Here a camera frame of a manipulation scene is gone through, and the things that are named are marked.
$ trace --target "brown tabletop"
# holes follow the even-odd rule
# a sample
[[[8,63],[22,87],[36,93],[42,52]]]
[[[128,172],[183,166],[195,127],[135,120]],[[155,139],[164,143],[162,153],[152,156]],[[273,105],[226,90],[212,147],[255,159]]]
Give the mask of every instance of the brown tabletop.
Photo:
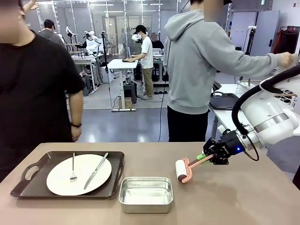
[[[254,162],[243,153],[229,165],[193,170],[189,184],[176,181],[175,161],[194,159],[202,143],[49,143],[38,146],[0,184],[3,225],[297,225],[300,191],[266,156]],[[24,169],[54,150],[122,151],[128,176],[171,179],[169,214],[125,214],[114,200],[21,200],[10,196]]]

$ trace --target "stainless steel box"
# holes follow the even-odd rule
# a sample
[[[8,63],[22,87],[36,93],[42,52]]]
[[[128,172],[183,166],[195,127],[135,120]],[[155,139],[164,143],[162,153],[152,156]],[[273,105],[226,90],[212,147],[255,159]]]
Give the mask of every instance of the stainless steel box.
[[[125,213],[168,213],[173,202],[171,181],[165,177],[127,177],[119,202]]]

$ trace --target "lint roller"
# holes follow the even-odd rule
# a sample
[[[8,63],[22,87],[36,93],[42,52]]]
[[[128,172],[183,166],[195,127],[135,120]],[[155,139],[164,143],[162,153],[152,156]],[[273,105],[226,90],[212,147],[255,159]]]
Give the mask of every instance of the lint roller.
[[[189,162],[188,158],[177,160],[175,163],[177,181],[179,183],[187,183],[190,179],[192,179],[192,169],[195,166],[205,163],[213,157],[213,155],[206,156],[204,153],[202,153],[201,155],[197,156],[197,159],[195,159],[193,162]]]

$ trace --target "white plate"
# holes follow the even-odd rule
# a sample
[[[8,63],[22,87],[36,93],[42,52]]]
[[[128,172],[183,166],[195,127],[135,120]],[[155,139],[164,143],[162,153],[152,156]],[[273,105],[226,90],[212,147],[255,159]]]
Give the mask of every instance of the white plate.
[[[98,155],[75,156],[74,171],[77,181],[72,183],[70,182],[72,158],[66,159],[51,170],[47,177],[47,187],[57,195],[83,195],[95,190],[103,185],[112,173],[112,165],[105,159],[89,186],[84,190],[84,185],[102,158]]]

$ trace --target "black tray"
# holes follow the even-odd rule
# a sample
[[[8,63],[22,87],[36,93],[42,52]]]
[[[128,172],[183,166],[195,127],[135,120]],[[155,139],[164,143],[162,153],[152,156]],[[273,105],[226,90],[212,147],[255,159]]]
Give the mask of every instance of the black tray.
[[[215,110],[232,110],[233,106],[239,99],[235,94],[232,93],[222,93],[220,91],[215,91],[215,93],[222,95],[210,95],[210,106]]]
[[[104,156],[104,151],[76,151],[75,155],[94,154]],[[107,159],[112,165],[112,173],[108,180],[99,188],[77,196],[61,196],[52,193],[46,184],[50,171],[62,161],[71,158],[72,151],[50,151],[46,153],[37,163],[28,166],[22,174],[21,181],[11,191],[10,195],[19,198],[74,198],[74,199],[113,199],[117,193],[118,184],[124,171],[124,153],[120,151],[109,151]],[[30,180],[25,178],[26,173],[32,167],[37,166]]]

